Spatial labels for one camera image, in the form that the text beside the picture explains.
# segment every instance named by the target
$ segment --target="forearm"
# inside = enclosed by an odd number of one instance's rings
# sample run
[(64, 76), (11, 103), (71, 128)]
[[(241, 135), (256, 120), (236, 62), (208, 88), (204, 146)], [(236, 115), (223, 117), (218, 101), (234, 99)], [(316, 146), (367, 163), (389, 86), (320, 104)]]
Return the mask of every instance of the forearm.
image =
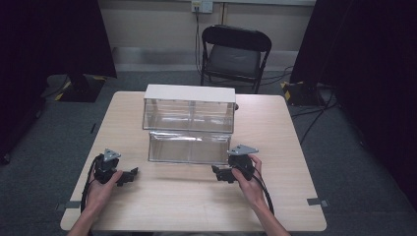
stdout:
[(67, 236), (88, 235), (95, 218), (96, 213), (93, 210), (85, 209)]
[(279, 223), (275, 216), (270, 212), (265, 202), (251, 205), (257, 215), (262, 227), (268, 236), (288, 236), (288, 231)]

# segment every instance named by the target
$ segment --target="finger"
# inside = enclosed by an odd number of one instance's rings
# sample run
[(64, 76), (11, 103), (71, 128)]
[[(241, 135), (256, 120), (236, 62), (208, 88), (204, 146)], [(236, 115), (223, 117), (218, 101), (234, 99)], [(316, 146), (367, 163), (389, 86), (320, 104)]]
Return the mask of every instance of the finger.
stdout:
[(94, 180), (94, 172), (95, 172), (95, 164), (94, 164), (94, 166), (92, 167), (92, 172), (91, 172), (91, 174), (89, 175), (89, 181), (91, 182), (92, 180)]
[(255, 169), (258, 170), (258, 172), (255, 173), (255, 174), (258, 175), (257, 177), (261, 177), (260, 176), (261, 175), (261, 169), (262, 169), (262, 162), (261, 162), (261, 160), (257, 156), (255, 156), (254, 154), (248, 154), (248, 156), (249, 156), (249, 158), (252, 159), (252, 161), (254, 161), (254, 163), (255, 163)]
[(111, 176), (111, 179), (107, 183), (115, 184), (120, 179), (120, 177), (122, 177), (122, 175), (123, 175), (123, 171), (118, 170), (116, 173), (114, 173)]
[(232, 174), (239, 183), (243, 183), (244, 181), (247, 181), (245, 179), (245, 176), (243, 176), (242, 172), (236, 168), (232, 168)]

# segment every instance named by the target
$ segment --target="stacked plastic bin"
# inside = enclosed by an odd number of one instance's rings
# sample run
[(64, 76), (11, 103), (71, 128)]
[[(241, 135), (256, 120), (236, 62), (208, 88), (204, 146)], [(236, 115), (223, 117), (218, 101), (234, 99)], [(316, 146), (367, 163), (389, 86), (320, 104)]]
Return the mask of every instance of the stacked plastic bin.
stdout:
[(148, 85), (149, 161), (226, 164), (235, 105), (234, 88)]

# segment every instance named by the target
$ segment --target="chair backrest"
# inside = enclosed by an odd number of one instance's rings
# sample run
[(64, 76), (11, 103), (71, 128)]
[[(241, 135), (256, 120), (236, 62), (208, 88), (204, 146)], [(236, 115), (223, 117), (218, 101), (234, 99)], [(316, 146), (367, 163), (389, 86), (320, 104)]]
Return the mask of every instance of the chair backrest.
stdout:
[(204, 45), (209, 43), (267, 53), (270, 52), (272, 47), (269, 37), (263, 32), (225, 25), (214, 25), (206, 28), (202, 34), (202, 41)]

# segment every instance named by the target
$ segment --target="black chair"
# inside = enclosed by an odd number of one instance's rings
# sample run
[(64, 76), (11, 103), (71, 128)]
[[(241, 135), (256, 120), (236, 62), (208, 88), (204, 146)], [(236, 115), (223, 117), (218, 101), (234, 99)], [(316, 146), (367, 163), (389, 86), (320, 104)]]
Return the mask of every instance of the black chair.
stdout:
[[(210, 81), (213, 76), (252, 83), (258, 93), (272, 46), (268, 36), (257, 30), (215, 25), (203, 31), (202, 41), (201, 86), (207, 75)], [(208, 44), (212, 45), (210, 54)]]

